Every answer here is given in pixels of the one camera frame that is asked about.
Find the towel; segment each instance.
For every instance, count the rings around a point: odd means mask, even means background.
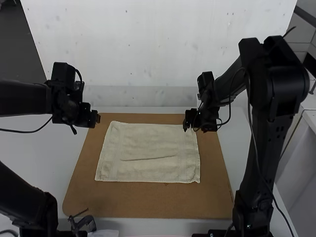
[[[182,125],[112,121],[104,138],[96,181],[192,183],[200,181],[196,134]]]

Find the white table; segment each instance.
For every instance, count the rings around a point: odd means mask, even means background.
[[[183,113],[185,107],[108,107],[97,108],[99,112],[116,113]],[[228,117],[228,108],[221,108],[220,117]],[[39,127],[49,116],[27,116],[1,118],[0,126],[15,129]],[[87,129],[78,128],[74,136],[65,125],[49,124],[42,131],[29,134],[0,133],[1,161],[8,165],[30,184],[53,194],[58,201],[60,217],[59,229],[69,229],[66,216],[62,212],[62,202],[84,143]],[[250,141],[250,128],[241,108],[232,108],[231,121],[218,131],[228,176],[233,193],[241,183]],[[274,195],[288,220],[289,215],[274,188]],[[191,220],[191,219],[133,219],[97,218],[99,229],[118,229],[120,236],[139,235],[178,235],[191,236],[193,233],[206,233],[208,229],[225,229],[230,220]],[[10,221],[1,216],[0,229],[12,228]],[[271,232],[275,237],[288,237],[290,232],[282,216],[275,210],[271,221]]]

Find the black cable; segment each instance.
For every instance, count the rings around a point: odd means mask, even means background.
[[[231,113],[232,113],[232,111],[231,111],[232,87],[233,87],[233,82],[234,82],[234,79],[235,79],[237,73],[240,72],[241,70],[244,70],[244,71],[245,71],[245,68],[239,68],[239,69],[234,73],[234,75],[233,75],[233,77],[232,77],[232,81],[231,81],[230,88],[229,88],[229,116],[228,116],[228,119],[227,119],[225,122],[222,122],[222,120],[221,120],[220,118],[217,118],[217,119],[219,119],[219,120],[221,121],[220,124],[218,124],[218,123],[216,124],[217,126],[220,126],[219,128],[221,128],[223,125],[227,124],[227,123],[231,120]],[[194,130],[194,124],[195,124],[196,118],[197,118],[197,116],[198,116],[198,114],[199,114],[199,110],[200,110],[200,108],[201,108],[201,105],[202,105],[202,103],[199,105],[198,110],[197,110],[197,114],[196,114],[196,116],[194,117],[194,120],[193,120],[193,131],[194,131],[194,132],[199,131],[201,128],[203,128],[203,127],[206,126],[206,125],[215,125],[215,124],[210,123],[210,122],[205,122],[205,123],[201,124],[200,127],[198,127],[196,130]]]
[[[282,38],[285,38],[291,31],[293,31],[296,28],[296,26],[293,26],[292,28],[290,28],[283,36]]]
[[[76,73],[78,74],[78,77],[79,77],[79,79],[80,79],[80,87],[79,87],[79,90],[81,90],[81,88],[82,88],[82,76],[81,76],[81,74],[80,74],[80,72],[79,72],[78,69],[75,69],[75,71],[76,71]]]
[[[226,235],[227,235],[228,231],[230,231],[230,230],[232,229],[232,227],[233,227],[233,226],[234,226],[234,224],[233,224],[233,222],[231,222],[231,224],[228,226],[228,228],[227,228],[227,230],[226,230],[226,232],[225,232],[224,237],[226,237]]]
[[[279,213],[282,215],[282,217],[284,218],[290,232],[291,232],[291,235],[292,237],[294,237],[294,233],[292,231],[292,228],[290,226],[290,223],[288,221],[288,219],[286,218],[285,214],[281,211],[281,209],[279,208],[278,204],[277,204],[277,201],[276,201],[276,198],[275,196],[273,195],[273,192],[272,190],[270,189],[268,183],[265,181],[264,177],[262,176],[261,174],[261,171],[260,171],[260,167],[259,167],[259,156],[258,156],[258,149],[257,149],[257,143],[256,143],[256,139],[255,139],[255,136],[254,136],[254,133],[253,133],[253,129],[252,129],[252,121],[251,121],[251,116],[250,116],[250,92],[248,94],[248,119],[249,119],[249,125],[250,125],[250,130],[251,130],[251,136],[252,136],[252,139],[253,139],[253,144],[254,144],[254,147],[255,147],[255,152],[256,152],[256,166],[257,166],[257,169],[258,169],[258,174],[259,174],[259,177],[261,179],[261,181],[265,184],[266,188],[268,189],[269,191],[269,194],[270,196],[272,197],[274,203],[275,203],[275,206],[276,206],[276,209],[279,211]]]
[[[0,128],[0,131],[2,132],[14,132],[14,133],[35,133],[35,132],[38,132],[40,131],[42,128],[44,128],[51,120],[52,120],[53,116],[50,117],[50,119],[44,123],[44,125],[34,131],[19,131],[19,130],[12,130],[12,129],[5,129],[5,128]]]
[[[11,234],[14,237],[19,237],[19,234],[16,233],[14,230],[3,230],[3,231],[0,231],[0,235],[3,235],[3,234]]]

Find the cork mat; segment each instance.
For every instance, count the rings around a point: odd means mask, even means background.
[[[94,180],[111,121],[182,124],[183,119],[184,115],[174,114],[101,114],[101,123],[89,129],[85,139],[63,202],[64,213],[89,208],[94,217],[231,219],[232,191],[216,132],[197,132],[199,184]]]

